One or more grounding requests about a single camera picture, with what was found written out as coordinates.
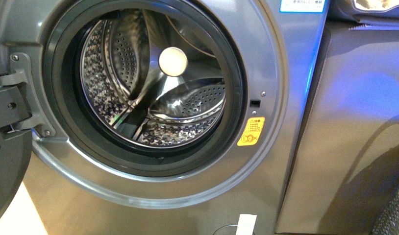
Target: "stainless steel drum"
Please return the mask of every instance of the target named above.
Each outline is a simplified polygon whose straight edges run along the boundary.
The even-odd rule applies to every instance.
[[[220,65],[195,32],[169,16],[127,9],[89,30],[80,78],[92,111],[133,144],[177,147],[217,125],[225,102]]]

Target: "floor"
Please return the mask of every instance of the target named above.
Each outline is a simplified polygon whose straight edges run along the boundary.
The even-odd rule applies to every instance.
[[[48,235],[23,182],[0,219],[0,235],[16,234]]]

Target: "gray metal panel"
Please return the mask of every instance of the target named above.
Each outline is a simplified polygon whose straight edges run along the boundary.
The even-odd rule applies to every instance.
[[[13,1],[11,9],[18,8],[14,4],[19,4],[19,8],[29,8],[18,2]],[[249,168],[240,171],[251,171],[260,164],[259,167],[248,177],[244,178],[246,175],[243,175],[233,182],[237,184],[243,180],[231,190],[206,202],[174,210],[146,210],[95,197],[33,158],[25,184],[49,234],[209,235],[219,227],[236,224],[240,213],[258,215],[255,230],[257,235],[273,234],[326,14],[280,13],[279,1],[225,0],[223,4],[221,0],[201,2],[223,22],[239,47],[250,78],[250,87],[253,87],[249,90],[249,98],[262,99],[260,93],[263,90],[266,93],[288,94],[287,100],[282,99],[278,110],[285,117],[282,126],[277,126],[277,139],[268,136],[267,130],[264,146],[239,148],[234,143],[227,156],[212,166],[213,173],[207,169],[207,173],[189,177],[178,184],[140,180],[134,182],[119,172],[100,168],[98,163],[83,158],[71,148],[70,143],[62,136],[62,130],[57,127],[57,121],[51,117],[49,119],[58,128],[57,138],[37,139],[35,151],[46,163],[53,164],[53,168],[63,172],[75,184],[82,183],[82,178],[77,175],[83,175],[85,180],[97,182],[103,187],[143,197],[183,196],[187,191],[201,191],[217,185],[227,175],[235,174],[239,170],[237,167],[250,159],[252,164],[248,165]],[[48,1],[42,1],[41,4],[48,4]],[[50,1],[49,4],[54,6],[58,2]],[[43,18],[42,25],[48,25],[50,16]],[[26,19],[23,26],[39,23],[32,20],[32,17]],[[16,31],[15,23],[8,25],[11,27],[7,27],[7,30]],[[8,32],[3,34],[3,41],[16,42],[10,47],[10,52],[24,52],[33,61],[40,62],[42,45],[29,46],[44,41],[43,38],[47,36],[45,28],[38,31],[41,38],[30,34],[27,35],[31,37],[17,38],[16,33]],[[42,96],[41,104],[49,106],[40,82],[39,63],[32,65],[32,75],[36,79],[37,93]],[[274,79],[276,77],[282,79],[285,90],[279,90],[279,84]],[[272,120],[269,110],[276,104],[273,100],[263,99],[262,105],[264,108],[261,106],[257,115]],[[246,110],[248,117],[251,117],[251,111],[252,109]],[[46,113],[50,116],[51,110],[46,110]],[[61,151],[64,154],[59,160],[51,159],[51,155],[45,151]],[[85,187],[87,190],[94,190],[95,188],[89,188],[92,186],[97,185]]]
[[[368,234],[399,184],[399,31],[330,41],[278,233]]]
[[[0,28],[0,42],[12,47],[14,45],[39,46],[45,43],[48,30],[52,25],[48,16],[58,17],[63,14],[66,5],[74,0],[6,0],[0,9],[3,19]]]

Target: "price tag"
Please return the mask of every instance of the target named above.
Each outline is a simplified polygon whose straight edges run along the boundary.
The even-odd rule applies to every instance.
[[[236,235],[253,235],[257,215],[240,214]]]

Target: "warning sticker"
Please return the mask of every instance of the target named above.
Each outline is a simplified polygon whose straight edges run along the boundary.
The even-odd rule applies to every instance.
[[[282,0],[280,12],[322,13],[326,0]]]
[[[255,145],[259,140],[264,125],[264,117],[251,117],[247,121],[241,138],[237,142],[238,146]]]

